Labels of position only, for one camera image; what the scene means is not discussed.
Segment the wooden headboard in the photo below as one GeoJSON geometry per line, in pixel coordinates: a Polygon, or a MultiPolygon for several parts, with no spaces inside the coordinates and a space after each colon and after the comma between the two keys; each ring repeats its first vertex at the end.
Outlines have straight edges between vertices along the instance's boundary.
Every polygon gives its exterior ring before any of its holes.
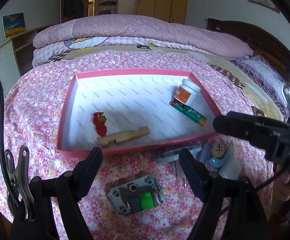
{"type": "Polygon", "coordinates": [[[253,55],[262,55],[270,65],[287,80],[286,66],[290,61],[290,51],[283,43],[262,28],[244,22],[207,19],[210,31],[228,33],[246,42],[253,55]]]}

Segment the orange label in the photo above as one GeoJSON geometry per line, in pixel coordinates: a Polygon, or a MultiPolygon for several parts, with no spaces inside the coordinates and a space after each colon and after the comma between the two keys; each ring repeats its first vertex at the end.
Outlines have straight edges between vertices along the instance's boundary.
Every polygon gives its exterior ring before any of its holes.
{"type": "Polygon", "coordinates": [[[179,87],[176,94],[175,98],[182,101],[184,104],[186,104],[187,100],[189,99],[191,93],[186,91],[184,88],[179,87]]]}

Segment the black symbol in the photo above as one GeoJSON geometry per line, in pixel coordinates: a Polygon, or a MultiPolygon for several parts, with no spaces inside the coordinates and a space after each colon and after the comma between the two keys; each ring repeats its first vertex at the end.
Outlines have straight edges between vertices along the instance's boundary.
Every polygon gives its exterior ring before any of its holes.
{"type": "Polygon", "coordinates": [[[220,153],[220,152],[223,152],[224,150],[223,150],[223,147],[220,144],[218,144],[217,150],[215,150],[215,151],[220,153]]]}

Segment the white jar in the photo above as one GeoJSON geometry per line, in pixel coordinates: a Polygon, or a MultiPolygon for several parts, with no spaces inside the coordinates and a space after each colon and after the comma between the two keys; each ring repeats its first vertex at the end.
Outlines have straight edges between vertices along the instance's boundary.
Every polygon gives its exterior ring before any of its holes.
{"type": "Polygon", "coordinates": [[[184,105],[190,106],[200,90],[200,87],[194,82],[188,79],[183,79],[183,83],[176,91],[174,97],[184,105]]]}

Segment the cardboard box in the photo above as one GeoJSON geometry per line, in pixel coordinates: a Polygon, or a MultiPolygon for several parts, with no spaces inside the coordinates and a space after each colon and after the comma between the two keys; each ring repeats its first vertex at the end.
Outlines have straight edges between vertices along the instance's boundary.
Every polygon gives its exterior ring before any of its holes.
{"type": "Polygon", "coordinates": [[[148,126],[150,134],[120,145],[112,143],[104,155],[148,151],[214,136],[218,107],[199,80],[187,71],[168,69],[110,69],[78,73],[63,106],[57,150],[67,158],[84,158],[99,147],[93,113],[104,112],[107,134],[148,126]],[[200,86],[192,108],[207,117],[204,127],[169,105],[184,78],[200,86]]]}

